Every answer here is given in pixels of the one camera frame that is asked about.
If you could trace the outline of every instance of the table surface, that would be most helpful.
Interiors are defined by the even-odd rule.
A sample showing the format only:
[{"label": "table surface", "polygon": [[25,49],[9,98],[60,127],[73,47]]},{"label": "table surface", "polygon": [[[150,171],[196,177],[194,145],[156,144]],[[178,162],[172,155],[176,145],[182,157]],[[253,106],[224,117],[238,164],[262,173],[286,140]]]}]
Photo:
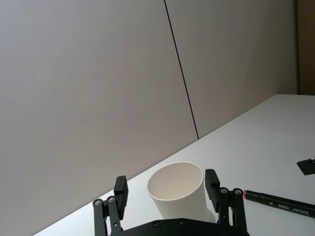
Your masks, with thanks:
[{"label": "table surface", "polygon": [[[230,190],[239,187],[315,204],[315,175],[304,176],[296,165],[309,158],[315,158],[315,96],[275,95],[129,180],[122,227],[161,219],[146,192],[146,183],[157,169],[177,161],[215,169],[221,185]],[[252,236],[314,235],[312,218],[246,200],[244,204]],[[207,206],[214,212],[209,199]],[[94,236],[92,203],[36,236]]]}]

